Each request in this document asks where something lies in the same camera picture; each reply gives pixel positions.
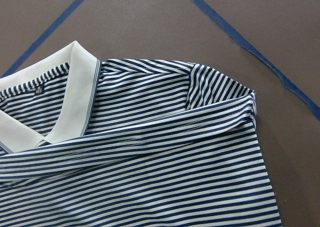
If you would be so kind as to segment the blue tape grid lines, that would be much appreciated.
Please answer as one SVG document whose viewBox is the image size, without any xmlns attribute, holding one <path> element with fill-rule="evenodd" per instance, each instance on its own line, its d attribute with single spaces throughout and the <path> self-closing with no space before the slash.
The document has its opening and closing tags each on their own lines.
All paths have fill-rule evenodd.
<svg viewBox="0 0 320 227">
<path fill-rule="evenodd" d="M 84 2 L 85 0 L 74 0 L 50 26 L 25 50 L 25 52 L 9 67 L 3 77 L 13 74 L 49 37 L 50 35 Z M 208 18 L 218 25 L 225 34 L 265 65 L 282 83 L 283 87 L 292 92 L 300 99 L 317 118 L 320 118 L 320 107 L 305 94 L 294 82 L 281 72 L 270 60 L 268 60 L 254 45 L 243 37 L 231 24 L 229 24 L 218 12 L 216 12 L 205 0 L 190 0 Z"/>
</svg>

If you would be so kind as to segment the striped polo shirt white collar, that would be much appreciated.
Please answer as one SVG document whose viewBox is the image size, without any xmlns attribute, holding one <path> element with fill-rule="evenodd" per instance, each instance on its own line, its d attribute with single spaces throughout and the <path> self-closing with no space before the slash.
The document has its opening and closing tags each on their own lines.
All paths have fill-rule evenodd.
<svg viewBox="0 0 320 227">
<path fill-rule="evenodd" d="M 0 80 L 3 227 L 280 227 L 253 90 L 77 41 Z"/>
</svg>

